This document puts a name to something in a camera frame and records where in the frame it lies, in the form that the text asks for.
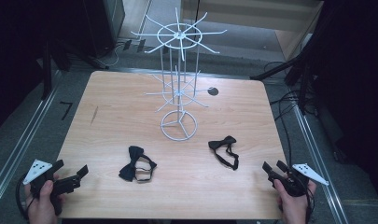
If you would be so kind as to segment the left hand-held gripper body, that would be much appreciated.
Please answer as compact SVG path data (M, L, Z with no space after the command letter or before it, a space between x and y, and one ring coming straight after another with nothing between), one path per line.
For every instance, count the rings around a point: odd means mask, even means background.
M52 164L53 163L35 160L26 174L26 177L23 179L22 184L29 184L31 186L31 193L37 198L40 195L40 190L44 183L47 180L52 180L54 187L50 194L50 201L54 206L55 215L58 216L62 212L62 204L60 203L58 196L65 193L71 193L74 189L79 188L81 180L76 180L76 175L55 180L54 175L49 173Z

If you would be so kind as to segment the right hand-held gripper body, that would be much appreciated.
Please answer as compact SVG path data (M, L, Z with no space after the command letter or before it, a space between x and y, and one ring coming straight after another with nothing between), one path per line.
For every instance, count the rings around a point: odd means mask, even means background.
M293 164L288 167L289 175L283 177L276 171L273 171L273 176L268 176L268 180L273 182L275 179L281 181L287 193L292 197L300 197L307 192L307 185L310 179L317 181L325 186L329 182L312 169L307 163Z

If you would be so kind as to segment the large black bow tie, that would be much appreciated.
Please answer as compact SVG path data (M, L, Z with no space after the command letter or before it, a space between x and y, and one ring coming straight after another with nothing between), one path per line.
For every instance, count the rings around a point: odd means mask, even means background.
M121 168L119 177L129 182L134 180L138 182L150 181L157 163L138 146L129 146L129 156L131 160Z

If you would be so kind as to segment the small black bow tie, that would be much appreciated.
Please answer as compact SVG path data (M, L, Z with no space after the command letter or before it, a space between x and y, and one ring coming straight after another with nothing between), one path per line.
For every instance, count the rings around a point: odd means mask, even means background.
M239 167L239 155L235 154L232 151L232 145L236 143L236 139L230 135L226 136L223 140L218 141L209 141L208 146L213 151L214 155L216 156L217 160L223 164L224 166L231 168L233 171L236 171ZM217 150L220 147L225 147L226 152L230 157L234 158L233 163L226 161L223 157L217 154Z

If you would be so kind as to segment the person's right hand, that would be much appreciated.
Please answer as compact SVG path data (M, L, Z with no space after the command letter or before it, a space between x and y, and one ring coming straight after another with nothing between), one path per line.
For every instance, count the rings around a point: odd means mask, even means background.
M308 195L300 197L290 196L278 179L275 179L273 184L278 193L277 203L282 208L284 224L308 224L310 204L316 191L316 183L309 181L307 185Z

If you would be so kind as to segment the person's left hand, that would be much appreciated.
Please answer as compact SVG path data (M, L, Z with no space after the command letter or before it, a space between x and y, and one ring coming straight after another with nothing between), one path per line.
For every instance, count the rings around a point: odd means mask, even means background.
M24 186L29 224L58 224L58 217L50 201L53 187L53 181L47 180L40 190L39 197L36 198L30 191L31 186Z

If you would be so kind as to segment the black stand leg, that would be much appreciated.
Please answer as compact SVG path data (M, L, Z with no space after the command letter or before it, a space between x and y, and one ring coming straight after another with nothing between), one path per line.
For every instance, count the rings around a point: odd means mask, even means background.
M302 51L293 59L277 65L275 68L266 71L260 75L251 76L251 80L262 81L265 78L271 77L281 71L284 71L289 68L289 71L285 77L285 83L288 86L293 86L297 83L298 80L301 81L299 89L299 100L298 106L300 112L305 114L305 95L308 88L309 76L310 76L310 54L314 49L315 42L309 40L308 43L304 46Z

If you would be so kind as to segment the black stand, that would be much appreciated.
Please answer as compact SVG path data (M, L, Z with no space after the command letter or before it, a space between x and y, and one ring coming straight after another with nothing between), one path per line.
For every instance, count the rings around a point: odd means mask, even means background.
M43 94L41 99L45 100L52 89L51 81L51 60L54 60L56 65L64 70L68 71L71 67L71 63L67 57L66 49L63 42L58 39L48 39L43 46Z

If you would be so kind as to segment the dark cabinet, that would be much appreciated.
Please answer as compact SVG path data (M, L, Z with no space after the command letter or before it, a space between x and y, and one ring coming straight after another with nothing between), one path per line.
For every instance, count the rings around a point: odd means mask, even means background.
M125 18L122 0L83 0L90 45L90 56L95 58L106 55L118 40L121 25Z

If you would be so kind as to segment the light wooden furniture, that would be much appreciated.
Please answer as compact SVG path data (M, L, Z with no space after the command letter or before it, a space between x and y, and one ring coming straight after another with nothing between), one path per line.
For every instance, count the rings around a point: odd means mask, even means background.
M183 19L207 12L211 22L272 29L276 31L286 60L311 33L324 2L322 0L180 0Z

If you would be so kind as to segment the metal floor rail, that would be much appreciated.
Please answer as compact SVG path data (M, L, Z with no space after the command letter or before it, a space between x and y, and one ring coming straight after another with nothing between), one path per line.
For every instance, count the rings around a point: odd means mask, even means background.
M62 76L60 70L52 72L49 95L41 100L43 85L35 88L0 129L0 201L49 110Z
M333 182L330 179L329 171L327 169L326 164L324 163L318 144L312 133L307 118L301 113L301 111L298 108L294 109L294 113L301 128L301 132L303 134L305 143L308 147L309 153L311 155L314 168L322 177L325 177L329 182L327 186L322 186L322 190L325 193L325 197L328 202L329 209L332 213L334 221L336 224L349 224L348 218L343 209L342 201L338 195L336 188L334 187Z

